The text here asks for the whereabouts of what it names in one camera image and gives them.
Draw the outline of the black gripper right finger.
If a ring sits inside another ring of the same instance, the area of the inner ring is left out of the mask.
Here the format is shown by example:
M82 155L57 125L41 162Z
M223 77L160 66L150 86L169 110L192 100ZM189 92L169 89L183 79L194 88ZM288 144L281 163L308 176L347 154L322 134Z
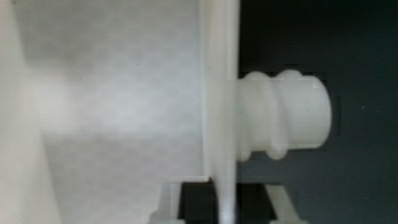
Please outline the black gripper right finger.
M239 224L310 224L301 218L283 185L244 183L237 187Z

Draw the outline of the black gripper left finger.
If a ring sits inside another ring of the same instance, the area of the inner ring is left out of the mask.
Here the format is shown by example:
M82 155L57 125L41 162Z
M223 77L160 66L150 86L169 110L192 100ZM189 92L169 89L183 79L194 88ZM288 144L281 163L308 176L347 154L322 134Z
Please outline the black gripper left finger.
M167 183L162 186L151 224L219 224L214 182Z

